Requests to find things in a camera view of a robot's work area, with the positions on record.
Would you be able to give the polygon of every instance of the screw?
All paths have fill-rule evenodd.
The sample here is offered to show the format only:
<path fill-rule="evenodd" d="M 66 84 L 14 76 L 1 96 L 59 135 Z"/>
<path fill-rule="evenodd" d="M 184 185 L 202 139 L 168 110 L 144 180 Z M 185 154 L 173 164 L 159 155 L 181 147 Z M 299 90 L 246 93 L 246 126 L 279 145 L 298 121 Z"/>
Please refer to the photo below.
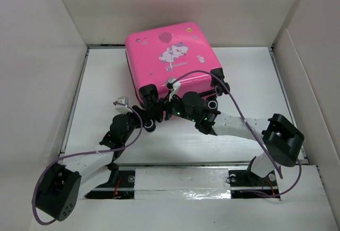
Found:
<path fill-rule="evenodd" d="M 133 183 L 133 182 L 134 182 L 134 176 L 133 176 L 133 175 L 130 175 L 130 176 L 127 178 L 127 181 L 130 182 L 130 183 Z"/>
<path fill-rule="evenodd" d="M 236 175 L 230 174 L 229 180 L 230 180 L 231 182 L 236 182 Z"/>
<path fill-rule="evenodd" d="M 275 176 L 275 174 L 269 174 L 269 175 L 268 175 L 268 178 L 269 178 L 269 180 L 270 180 L 271 182 L 276 181 L 276 176 Z"/>

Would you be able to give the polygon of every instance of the cartoon sheep print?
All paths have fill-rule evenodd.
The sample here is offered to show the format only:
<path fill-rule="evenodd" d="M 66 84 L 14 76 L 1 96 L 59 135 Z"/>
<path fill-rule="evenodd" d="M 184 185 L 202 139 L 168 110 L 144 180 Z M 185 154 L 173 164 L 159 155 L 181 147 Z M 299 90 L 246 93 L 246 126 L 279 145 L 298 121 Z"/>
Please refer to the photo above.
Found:
<path fill-rule="evenodd" d="M 159 56 L 159 60 L 161 60 L 162 63 L 168 62 L 169 67 L 166 67 L 166 70 L 172 71 L 174 66 L 187 64 L 187 62 L 177 65 L 173 65 L 172 63 L 175 62 L 180 56 L 185 56 L 188 50 L 188 46 L 182 42 L 179 42 L 178 44 L 174 44 L 171 48 L 167 48 L 166 51 Z"/>

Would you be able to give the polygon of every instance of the cardboard wall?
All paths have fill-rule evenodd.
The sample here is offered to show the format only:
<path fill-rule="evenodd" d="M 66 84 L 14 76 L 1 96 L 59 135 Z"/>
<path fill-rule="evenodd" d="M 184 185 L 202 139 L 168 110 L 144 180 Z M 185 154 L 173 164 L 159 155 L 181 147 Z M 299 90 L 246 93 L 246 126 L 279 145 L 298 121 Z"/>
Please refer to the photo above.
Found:
<path fill-rule="evenodd" d="M 0 0 L 0 230 L 28 230 L 87 48 L 62 0 Z"/>
<path fill-rule="evenodd" d="M 339 0 L 300 0 L 275 57 L 310 162 L 340 221 Z"/>
<path fill-rule="evenodd" d="M 86 44 L 195 21 L 214 47 L 273 43 L 294 0 L 63 0 Z"/>

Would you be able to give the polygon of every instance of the black bracket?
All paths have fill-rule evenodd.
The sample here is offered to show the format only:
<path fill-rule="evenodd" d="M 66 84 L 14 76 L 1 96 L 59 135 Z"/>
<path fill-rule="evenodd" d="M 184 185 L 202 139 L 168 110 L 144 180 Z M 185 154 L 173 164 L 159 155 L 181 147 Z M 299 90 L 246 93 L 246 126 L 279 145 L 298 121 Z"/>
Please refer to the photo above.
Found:
<path fill-rule="evenodd" d="M 119 170 L 118 166 L 112 170 L 111 177 L 107 183 L 98 188 L 107 188 L 106 190 L 93 190 L 85 197 L 87 199 L 134 199 L 134 170 Z"/>
<path fill-rule="evenodd" d="M 158 90 L 154 84 L 143 86 L 139 89 L 139 96 L 143 100 L 144 108 L 149 110 L 157 104 Z"/>
<path fill-rule="evenodd" d="M 262 131 L 269 154 L 280 165 L 295 166 L 304 135 L 281 114 L 274 114 L 269 121 L 267 130 Z"/>
<path fill-rule="evenodd" d="M 222 68 L 215 68 L 210 71 L 213 75 L 218 77 L 221 81 L 224 82 L 224 85 L 226 85 L 228 91 L 230 91 L 230 85 L 224 81 L 224 73 Z M 215 79 L 211 78 L 211 87 L 215 87 L 216 95 L 221 96 L 223 93 L 228 94 L 228 92 L 221 86 L 221 84 Z"/>
<path fill-rule="evenodd" d="M 262 187 L 269 186 L 267 181 L 270 181 L 273 187 L 277 186 L 276 181 L 271 181 L 269 175 L 275 175 L 275 172 L 270 172 L 266 177 L 261 178 L 253 173 L 247 172 L 247 170 L 228 170 L 229 172 L 229 184 L 231 187 Z"/>

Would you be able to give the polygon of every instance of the red wire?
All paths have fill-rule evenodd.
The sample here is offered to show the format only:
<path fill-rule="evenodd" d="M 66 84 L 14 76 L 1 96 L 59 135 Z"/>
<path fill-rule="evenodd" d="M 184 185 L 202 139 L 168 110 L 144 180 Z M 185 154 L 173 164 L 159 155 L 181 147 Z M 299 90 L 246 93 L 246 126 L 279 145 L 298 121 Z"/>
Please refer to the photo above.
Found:
<path fill-rule="evenodd" d="M 117 189 L 118 189 L 118 187 L 119 187 L 119 185 L 120 185 L 120 183 L 121 183 L 121 180 L 122 180 L 122 178 L 120 177 L 119 180 L 118 180 L 118 184 L 115 186 L 115 193 L 113 194 L 113 197 L 114 197 L 116 194 L 118 194 Z"/>
<path fill-rule="evenodd" d="M 271 182 L 267 179 L 265 179 L 265 181 L 269 183 L 269 185 L 271 187 L 271 191 L 272 191 L 273 195 L 275 195 L 274 188 L 273 188 L 273 185 L 271 184 Z"/>

